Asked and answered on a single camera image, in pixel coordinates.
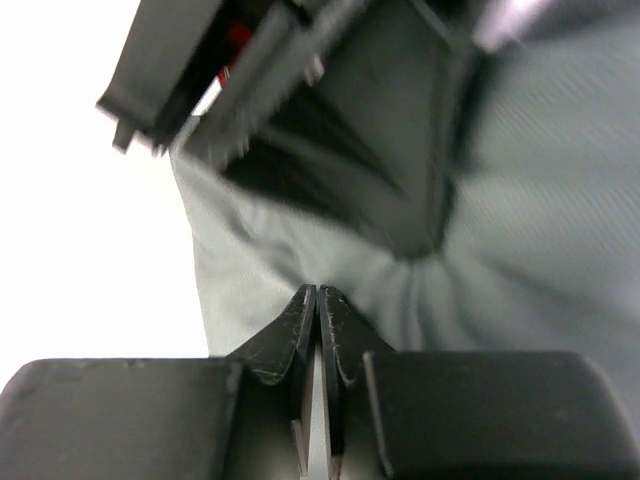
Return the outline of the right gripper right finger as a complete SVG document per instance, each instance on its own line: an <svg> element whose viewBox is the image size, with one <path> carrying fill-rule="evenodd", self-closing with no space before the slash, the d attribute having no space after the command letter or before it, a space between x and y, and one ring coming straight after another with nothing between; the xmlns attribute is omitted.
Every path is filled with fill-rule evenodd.
<svg viewBox="0 0 640 480"><path fill-rule="evenodd" d="M603 370L573 352L399 352L317 294L332 479L635 479Z"/></svg>

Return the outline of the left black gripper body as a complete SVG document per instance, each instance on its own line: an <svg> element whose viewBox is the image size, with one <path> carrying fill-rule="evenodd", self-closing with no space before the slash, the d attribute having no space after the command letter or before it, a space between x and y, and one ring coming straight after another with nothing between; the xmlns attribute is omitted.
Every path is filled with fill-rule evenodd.
<svg viewBox="0 0 640 480"><path fill-rule="evenodd" d="M114 147L136 137L224 170L252 142L296 156L384 162L319 93L367 1L143 1L97 107Z"/></svg>

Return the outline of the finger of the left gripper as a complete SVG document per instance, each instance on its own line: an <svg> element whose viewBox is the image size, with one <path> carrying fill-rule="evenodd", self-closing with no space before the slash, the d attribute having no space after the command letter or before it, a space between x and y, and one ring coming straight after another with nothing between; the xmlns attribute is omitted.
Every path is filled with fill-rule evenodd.
<svg viewBox="0 0 640 480"><path fill-rule="evenodd" d="M412 230L415 208L386 130L390 114L375 100L298 89L221 174L352 229Z"/></svg>
<svg viewBox="0 0 640 480"><path fill-rule="evenodd" d="M441 241L454 125L480 60L471 39L477 17L474 10L371 9L332 52L319 83L321 92L375 100L391 112L386 130L415 227L348 227L401 258L424 256Z"/></svg>

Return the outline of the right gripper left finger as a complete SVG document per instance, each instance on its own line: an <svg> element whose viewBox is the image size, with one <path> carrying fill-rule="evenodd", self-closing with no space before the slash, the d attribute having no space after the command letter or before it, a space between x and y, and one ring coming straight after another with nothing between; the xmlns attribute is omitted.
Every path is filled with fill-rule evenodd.
<svg viewBox="0 0 640 480"><path fill-rule="evenodd" d="M44 359L1 394L5 479L299 479L316 290L224 357Z"/></svg>

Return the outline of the grey t shirt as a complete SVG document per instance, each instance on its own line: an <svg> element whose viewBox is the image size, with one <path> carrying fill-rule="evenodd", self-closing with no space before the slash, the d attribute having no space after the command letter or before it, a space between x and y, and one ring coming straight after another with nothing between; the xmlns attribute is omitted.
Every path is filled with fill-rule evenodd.
<svg viewBox="0 0 640 480"><path fill-rule="evenodd" d="M328 284L398 349L575 350L632 387L638 3L379 1L371 9L478 14L471 39L480 60L454 125L441 241L401 258L173 148L209 350L252 336L301 285Z"/></svg>

